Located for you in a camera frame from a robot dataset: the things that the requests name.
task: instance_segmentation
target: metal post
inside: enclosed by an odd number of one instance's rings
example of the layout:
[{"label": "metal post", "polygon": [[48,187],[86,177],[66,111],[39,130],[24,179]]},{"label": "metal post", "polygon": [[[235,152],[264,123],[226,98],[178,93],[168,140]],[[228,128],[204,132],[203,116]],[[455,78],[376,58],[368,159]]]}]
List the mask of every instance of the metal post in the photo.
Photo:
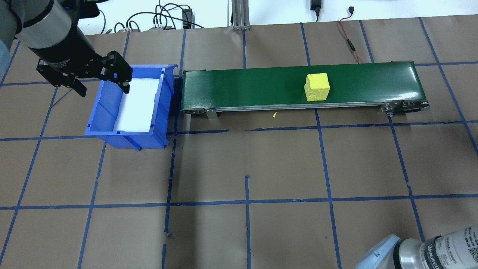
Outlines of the metal post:
[{"label": "metal post", "polygon": [[249,0],[232,0],[232,28],[235,31],[249,30]]}]

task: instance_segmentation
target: red wire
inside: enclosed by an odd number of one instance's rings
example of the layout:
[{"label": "red wire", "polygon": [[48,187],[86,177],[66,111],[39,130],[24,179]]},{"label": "red wire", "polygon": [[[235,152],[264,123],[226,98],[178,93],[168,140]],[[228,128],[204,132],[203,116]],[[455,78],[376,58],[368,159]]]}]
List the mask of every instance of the red wire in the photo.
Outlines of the red wire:
[{"label": "red wire", "polygon": [[[349,19],[350,17],[352,17],[352,14],[351,14],[350,16],[348,16],[348,17],[345,17],[345,18],[340,19],[340,21],[337,21],[337,22],[338,22],[338,25],[340,25],[340,28],[342,28],[342,32],[344,33],[345,40],[348,40],[348,36],[347,36],[347,34],[345,33],[344,26],[342,26],[341,20]],[[357,59],[359,59],[359,60],[363,63],[363,60],[362,60],[362,58],[360,58],[360,56],[359,56],[359,54],[357,53],[357,51],[354,51],[354,54],[355,54],[355,56],[357,56]]]}]

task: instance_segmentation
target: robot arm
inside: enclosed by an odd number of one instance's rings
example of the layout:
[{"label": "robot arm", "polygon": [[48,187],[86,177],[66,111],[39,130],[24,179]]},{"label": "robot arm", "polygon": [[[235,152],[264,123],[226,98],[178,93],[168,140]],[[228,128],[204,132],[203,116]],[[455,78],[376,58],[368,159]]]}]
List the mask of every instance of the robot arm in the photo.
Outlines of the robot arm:
[{"label": "robot arm", "polygon": [[117,51],[98,55],[77,26],[80,6],[87,1],[63,1],[69,5],[67,13],[55,0],[0,0],[0,73],[5,53],[10,58],[5,48],[10,48],[15,35],[40,57],[37,71],[55,87],[63,85],[85,96],[87,89],[78,79],[98,78],[129,93],[129,64]]}]

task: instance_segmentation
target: metal bracket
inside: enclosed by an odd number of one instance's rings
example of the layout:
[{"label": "metal bracket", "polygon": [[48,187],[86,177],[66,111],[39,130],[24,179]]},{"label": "metal bracket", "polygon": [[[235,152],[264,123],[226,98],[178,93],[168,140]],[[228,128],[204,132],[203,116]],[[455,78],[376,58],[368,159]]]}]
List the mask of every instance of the metal bracket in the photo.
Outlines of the metal bracket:
[{"label": "metal bracket", "polygon": [[385,112],[387,116],[392,117],[394,114],[403,114],[409,112],[426,111],[430,109],[428,100],[424,101],[390,101],[385,102],[380,111]]},{"label": "metal bracket", "polygon": [[217,112],[215,108],[206,108],[204,111],[206,112],[206,117],[208,119],[217,119]]},{"label": "metal bracket", "polygon": [[183,110],[183,114],[206,114],[208,119],[217,119],[219,115],[215,108],[204,108],[204,109],[195,109],[195,110]]},{"label": "metal bracket", "polygon": [[235,31],[249,30],[249,0],[232,0],[232,28]]}]

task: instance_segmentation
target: blue tape line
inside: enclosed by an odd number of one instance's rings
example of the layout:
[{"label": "blue tape line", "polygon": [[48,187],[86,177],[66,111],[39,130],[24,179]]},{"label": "blue tape line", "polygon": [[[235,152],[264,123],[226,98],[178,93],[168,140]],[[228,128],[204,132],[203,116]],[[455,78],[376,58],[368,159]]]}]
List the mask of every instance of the blue tape line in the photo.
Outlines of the blue tape line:
[{"label": "blue tape line", "polygon": [[432,67],[432,66],[437,66],[437,63],[431,63],[431,64],[415,64],[416,67]]},{"label": "blue tape line", "polygon": [[45,137],[16,137],[16,138],[0,138],[0,141],[55,140],[55,139],[77,139],[77,138],[96,138],[96,136],[69,135],[69,136],[45,136]]},{"label": "blue tape line", "polygon": [[179,135],[194,135],[194,134],[218,134],[218,133],[227,133],[229,129],[223,130],[207,130],[207,131],[185,131],[185,132],[177,132]]},{"label": "blue tape line", "polygon": [[478,193],[465,194],[436,194],[436,195],[415,195],[415,199],[441,199],[441,198],[475,198]]},{"label": "blue tape line", "polygon": [[321,126],[321,129],[327,129],[327,128],[344,128],[344,127],[384,127],[384,126],[389,126],[387,123],[370,123],[370,124],[351,124],[351,125],[324,125]]},{"label": "blue tape line", "polygon": [[103,159],[105,158],[106,152],[106,143],[103,144],[103,149],[101,150],[101,157],[99,158],[98,172],[96,173],[96,180],[99,179],[101,175],[101,168],[103,168]]},{"label": "blue tape line", "polygon": [[167,203],[168,206],[166,207],[166,216],[164,218],[164,232],[168,233],[169,231],[169,212],[171,210],[170,203],[171,203],[171,195],[173,192],[173,176],[174,176],[174,159],[176,154],[176,139],[173,140],[173,150],[171,152],[171,166],[169,169],[169,183],[168,183],[168,198]]},{"label": "blue tape line", "polygon": [[40,138],[39,137],[0,138],[0,141],[25,141],[25,140],[40,140]]},{"label": "blue tape line", "polygon": [[247,241],[247,269],[251,269],[250,255],[250,213],[249,213],[249,179],[250,175],[246,175],[246,241]]},{"label": "blue tape line", "polygon": [[425,33],[425,37],[428,41],[428,44],[430,45],[430,49],[433,52],[433,56],[435,57],[435,61],[438,64],[438,69],[440,69],[440,73],[442,74],[443,80],[445,81],[446,87],[448,88],[448,91],[450,92],[451,98],[453,99],[453,102],[455,103],[456,109],[458,110],[458,113],[460,114],[461,120],[463,121],[463,125],[465,126],[465,129],[468,133],[468,137],[470,138],[470,142],[475,150],[475,154],[478,156],[478,147],[477,144],[475,143],[475,139],[473,138],[473,135],[471,134],[470,128],[468,127],[468,124],[466,123],[465,116],[463,115],[463,112],[461,111],[460,106],[458,105],[458,102],[456,101],[456,97],[453,93],[453,90],[451,89],[450,83],[448,82],[448,79],[446,78],[445,72],[443,71],[443,67],[440,64],[440,60],[438,59],[438,56],[436,54],[435,48],[433,47],[432,41],[430,39],[430,36],[428,35],[428,32],[426,31],[425,24],[423,23],[422,18],[418,18],[420,21],[420,25],[422,26],[423,33]]},{"label": "blue tape line", "polygon": [[131,207],[163,207],[168,206],[166,202],[151,203],[118,203],[118,204],[95,204],[94,208],[131,208]]},{"label": "blue tape line", "polygon": [[123,59],[126,57],[126,50],[128,49],[128,42],[130,41],[130,32],[126,33],[126,42],[124,43]]},{"label": "blue tape line", "polygon": [[69,94],[73,89],[70,89],[69,91],[67,91],[60,99],[58,99],[58,101],[56,101],[50,108],[54,107],[59,101],[61,101],[61,99],[63,99],[67,94]]},{"label": "blue tape line", "polygon": [[93,194],[91,195],[91,203],[88,210],[87,223],[85,225],[85,232],[83,233],[83,241],[81,242],[80,257],[78,259],[78,269],[81,268],[81,263],[83,262],[83,254],[85,253],[85,246],[87,244],[89,224],[91,221],[91,214],[93,213],[93,205],[95,204],[96,191],[98,189],[98,180],[95,181],[95,187],[93,188]]},{"label": "blue tape line", "polygon": [[304,47],[305,47],[305,56],[307,57],[307,65],[310,65],[310,57],[309,57],[309,47],[307,46],[307,39],[305,38],[305,31],[304,31],[304,24],[300,23],[300,29],[302,31],[302,38],[304,39]]},{"label": "blue tape line", "polygon": [[442,66],[455,66],[455,65],[474,65],[478,62],[454,62],[454,63],[440,63]]},{"label": "blue tape line", "polygon": [[55,139],[84,139],[84,138],[97,138],[94,135],[66,135],[66,136],[47,136],[40,137],[40,140],[55,140]]},{"label": "blue tape line", "polygon": [[8,63],[7,70],[5,71],[5,74],[3,75],[0,81],[0,88],[3,86],[5,78],[7,77],[8,71],[10,70],[11,64],[13,63],[13,60],[15,59],[15,55],[17,55],[18,47],[20,47],[20,40],[18,41],[17,46],[15,47],[15,50],[13,51],[13,55],[11,56],[10,62]]},{"label": "blue tape line", "polygon": [[[428,194],[414,195],[415,199],[447,199],[447,198],[478,198],[478,193],[463,194]],[[387,201],[387,200],[407,200],[410,196],[371,196],[371,197],[336,197],[332,198],[334,202],[359,202],[359,201]],[[207,205],[227,205],[227,204],[253,204],[253,203],[298,203],[298,202],[328,202],[328,198],[306,198],[306,199],[257,199],[257,200],[230,200],[230,201],[210,201],[210,202],[156,202],[156,203],[124,203],[124,204],[95,204],[94,208],[130,208],[130,207],[166,207],[166,206],[207,206]],[[36,209],[78,209],[89,208],[88,204],[73,205],[24,205],[19,210]],[[15,206],[1,206],[0,210],[15,210]]]},{"label": "blue tape line", "polygon": [[415,220],[417,222],[418,233],[420,234],[421,240],[425,242],[425,236],[423,235],[423,230],[422,230],[422,223],[420,222],[420,217],[418,216],[415,199],[413,198],[412,188],[409,184],[407,169],[405,168],[405,162],[403,160],[402,150],[400,149],[400,144],[398,143],[397,134],[395,132],[395,127],[393,126],[393,121],[391,117],[389,117],[389,123],[390,123],[391,133],[395,141],[395,147],[397,148],[398,158],[400,159],[400,165],[402,166],[403,177],[405,178],[405,184],[407,185],[409,198],[410,198],[410,201],[412,202],[413,214],[415,215]]},{"label": "blue tape line", "polygon": [[337,266],[339,269],[342,269],[342,262],[340,261],[340,251],[338,249],[338,238],[337,238],[337,228],[335,225],[335,215],[334,215],[334,205],[333,205],[333,198],[332,198],[332,191],[330,189],[330,180],[328,175],[327,169],[327,160],[326,160],[326,152],[324,149],[324,140],[322,136],[322,128],[320,125],[319,114],[317,113],[317,109],[315,109],[315,119],[317,120],[317,129],[319,131],[319,142],[320,142],[320,152],[322,154],[322,163],[324,165],[324,174],[326,178],[326,187],[327,187],[327,198],[329,202],[329,209],[330,209],[330,221],[332,223],[332,233],[334,235],[334,245],[335,245],[335,255],[337,257]]},{"label": "blue tape line", "polygon": [[394,123],[395,126],[463,124],[463,122]]},{"label": "blue tape line", "polygon": [[375,60],[373,59],[373,55],[372,55],[372,50],[370,49],[369,40],[367,38],[367,34],[365,33],[365,28],[363,27],[362,20],[359,20],[358,22],[360,23],[360,28],[362,29],[362,34],[363,34],[363,39],[365,40],[365,45],[367,46],[367,50],[369,51],[370,61],[372,63],[375,63]]},{"label": "blue tape line", "polygon": [[[53,102],[55,100],[55,96],[56,96],[57,91],[58,91],[58,88],[55,88],[55,91],[53,92],[52,100],[50,102],[50,106],[53,104]],[[51,110],[48,109],[48,112],[46,113],[45,121],[43,122],[42,132],[40,133],[40,137],[42,137],[43,133],[45,132],[46,123],[48,122],[48,118],[50,117],[50,111]],[[22,203],[23,196],[24,196],[25,190],[27,188],[28,180],[30,179],[30,175],[32,173],[33,164],[35,163],[35,158],[36,158],[36,155],[38,153],[38,149],[40,148],[40,142],[41,142],[41,140],[38,140],[38,142],[36,143],[36,148],[35,148],[35,151],[33,153],[32,161],[30,162],[30,166],[28,167],[28,172],[27,172],[27,175],[25,177],[25,182],[23,183],[22,191],[20,192],[20,196],[18,197],[18,202],[17,202],[17,205],[15,207],[15,212],[13,213],[13,217],[12,217],[11,222],[10,222],[10,227],[8,229],[8,233],[7,233],[7,236],[5,237],[5,242],[3,244],[3,248],[2,248],[1,253],[0,253],[0,264],[3,261],[3,256],[5,255],[5,250],[7,249],[8,241],[10,240],[11,232],[13,230],[13,225],[15,224],[15,220],[17,219],[18,210],[20,209],[20,205]]]},{"label": "blue tape line", "polygon": [[242,30],[242,64],[243,69],[247,68],[246,60],[246,30]]},{"label": "blue tape line", "polygon": [[21,85],[38,85],[38,84],[50,84],[48,81],[38,82],[17,82],[17,83],[5,83],[3,86],[21,86]]},{"label": "blue tape line", "polygon": [[309,129],[317,129],[317,126],[256,128],[256,129],[254,129],[254,130],[245,130],[245,132],[283,131],[283,130],[309,130]]},{"label": "blue tape line", "polygon": [[334,202],[407,200],[409,196],[338,197]]},{"label": "blue tape line", "polygon": [[184,50],[186,47],[186,29],[183,32],[183,44],[181,46],[181,62],[179,63],[179,77],[183,76]]},{"label": "blue tape line", "polygon": [[163,244],[163,253],[161,255],[161,269],[166,266],[166,244]]},{"label": "blue tape line", "polygon": [[23,205],[20,206],[20,210],[25,209],[77,209],[77,208],[89,208],[89,204],[65,204],[65,205]]}]

